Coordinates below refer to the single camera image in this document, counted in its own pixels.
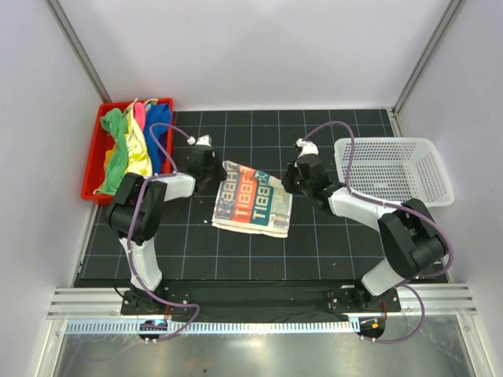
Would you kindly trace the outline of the rabbit print towel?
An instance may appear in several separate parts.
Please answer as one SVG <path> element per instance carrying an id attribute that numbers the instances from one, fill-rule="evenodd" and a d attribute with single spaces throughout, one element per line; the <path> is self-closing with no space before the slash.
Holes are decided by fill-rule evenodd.
<path id="1" fill-rule="evenodd" d="M 211 224 L 232 232 L 286 238 L 293 195 L 281 181 L 239 163 L 222 165 L 227 179 L 218 188 Z"/>

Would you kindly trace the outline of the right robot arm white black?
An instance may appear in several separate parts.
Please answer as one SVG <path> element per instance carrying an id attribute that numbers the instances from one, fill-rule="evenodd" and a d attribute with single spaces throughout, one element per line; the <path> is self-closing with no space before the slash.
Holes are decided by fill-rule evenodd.
<path id="1" fill-rule="evenodd" d="M 334 183 L 314 153 L 290 161 L 281 183 L 286 192 L 301 192 L 324 212 L 380 234 L 384 259 L 354 283 L 352 295 L 361 310 L 374 310 L 391 289 L 419 276 L 450 252 L 446 236 L 422 201 L 385 202 Z"/>

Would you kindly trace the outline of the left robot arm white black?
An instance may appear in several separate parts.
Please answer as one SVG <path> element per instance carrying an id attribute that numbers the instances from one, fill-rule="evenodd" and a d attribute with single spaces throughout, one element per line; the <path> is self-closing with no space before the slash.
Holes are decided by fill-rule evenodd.
<path id="1" fill-rule="evenodd" d="M 128 313 L 138 309 L 157 314 L 169 305 L 154 241 L 163 205 L 200 193 L 209 181 L 227 178 L 211 137 L 190 141 L 193 145 L 183 172 L 150 178 L 127 173 L 106 210 L 108 225 L 117 233 L 130 268 L 130 289 L 123 294 L 123 310 Z"/>

